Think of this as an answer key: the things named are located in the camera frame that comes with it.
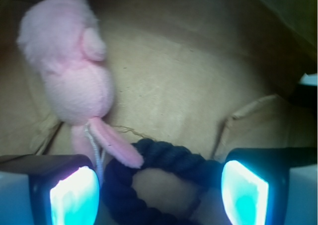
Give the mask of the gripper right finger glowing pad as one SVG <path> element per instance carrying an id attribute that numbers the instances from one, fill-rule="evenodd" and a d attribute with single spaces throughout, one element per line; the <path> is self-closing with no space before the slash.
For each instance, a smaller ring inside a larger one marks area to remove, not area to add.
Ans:
<path id="1" fill-rule="evenodd" d="M 317 149 L 234 149 L 224 163 L 221 194 L 233 225 L 316 225 Z"/>

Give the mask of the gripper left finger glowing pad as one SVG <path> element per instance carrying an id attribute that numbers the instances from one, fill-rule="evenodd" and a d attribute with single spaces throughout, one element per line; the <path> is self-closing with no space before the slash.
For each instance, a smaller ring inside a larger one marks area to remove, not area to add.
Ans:
<path id="1" fill-rule="evenodd" d="M 99 180 L 90 159 L 76 155 L 3 155 L 2 225 L 92 225 Z"/>

